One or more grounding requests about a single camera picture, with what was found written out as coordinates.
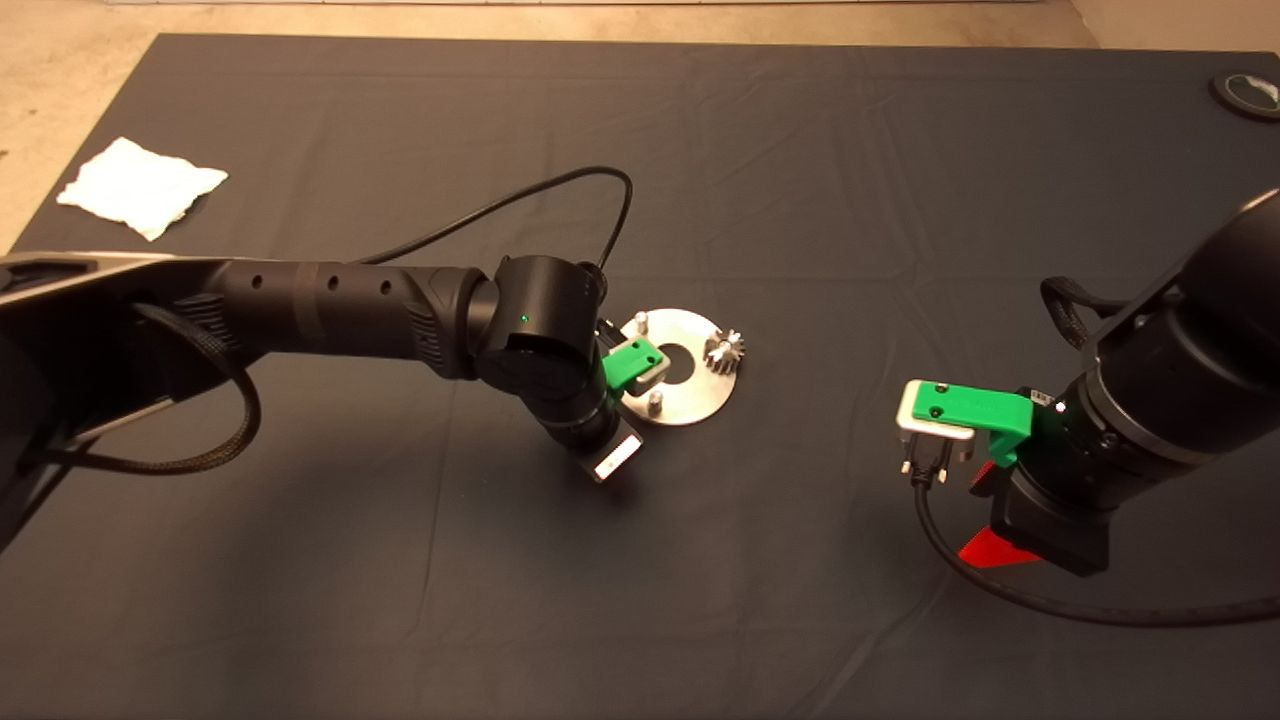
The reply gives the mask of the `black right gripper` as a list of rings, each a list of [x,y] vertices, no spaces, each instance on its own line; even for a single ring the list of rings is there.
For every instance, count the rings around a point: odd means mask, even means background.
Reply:
[[[970,483],[973,496],[989,496],[989,527],[980,528],[957,557],[974,569],[1039,562],[1078,577],[1110,569],[1112,509],[1100,503],[1107,471],[1097,462],[1000,468],[988,460]]]

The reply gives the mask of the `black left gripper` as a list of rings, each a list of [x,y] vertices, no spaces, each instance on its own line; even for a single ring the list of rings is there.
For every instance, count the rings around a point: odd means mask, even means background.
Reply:
[[[596,484],[607,483],[644,447],[644,439],[628,420],[618,420],[613,433],[598,447],[579,452],[579,465]]]

